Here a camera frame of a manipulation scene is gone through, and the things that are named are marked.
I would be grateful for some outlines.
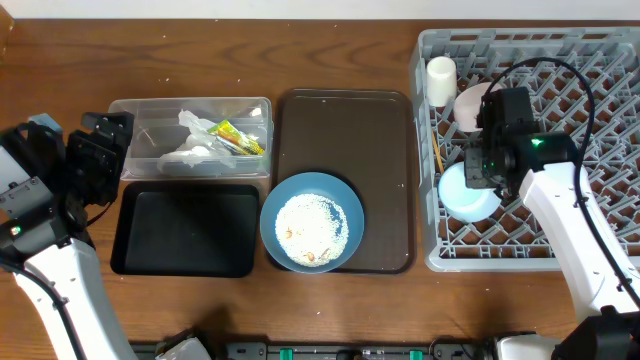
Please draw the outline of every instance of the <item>white wall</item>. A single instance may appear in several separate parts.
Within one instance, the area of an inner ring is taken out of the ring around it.
[[[0,4],[14,18],[640,20],[640,0],[0,0]]]

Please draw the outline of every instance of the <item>dark rectangular tray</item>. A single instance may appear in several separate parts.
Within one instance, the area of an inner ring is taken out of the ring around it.
[[[323,172],[351,186],[364,207],[362,242],[334,271],[409,269],[416,253],[417,152],[409,100],[390,91],[292,90],[278,120],[273,186],[299,173]]]
[[[134,182],[122,196],[117,274],[238,278],[253,269],[258,191],[249,185]]]

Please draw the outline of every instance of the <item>white food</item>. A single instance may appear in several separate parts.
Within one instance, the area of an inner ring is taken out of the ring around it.
[[[296,263],[324,265],[344,251],[349,238],[347,217],[340,205],[324,196],[294,196],[278,212],[276,237]]]

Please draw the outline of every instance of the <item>blue bowl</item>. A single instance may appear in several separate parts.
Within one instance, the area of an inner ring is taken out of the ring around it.
[[[315,194],[324,196],[342,207],[347,217],[349,237],[340,256],[325,265],[308,267],[291,260],[276,237],[276,217],[284,204],[294,196]],[[289,270],[305,274],[331,271],[344,264],[360,245],[364,233],[364,210],[351,188],[336,177],[323,173],[303,173],[292,176],[276,186],[267,197],[260,214],[260,234],[269,254]]]

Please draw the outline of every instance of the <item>white plastic dish rack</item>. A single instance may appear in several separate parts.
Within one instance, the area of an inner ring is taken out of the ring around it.
[[[462,224],[438,200],[432,129],[445,169],[464,159],[478,133],[457,130],[453,101],[429,106],[425,66],[449,56],[457,64],[458,91],[491,81],[508,66],[536,56],[562,59],[590,82],[596,121],[585,167],[593,190],[624,250],[640,266],[640,28],[544,28],[427,30],[409,67],[418,137],[419,196],[425,262],[434,271],[559,270],[535,218],[518,199],[503,202],[487,220]],[[540,63],[514,71],[503,87],[527,86],[542,131],[563,130],[584,139],[588,109],[578,80],[568,70]]]

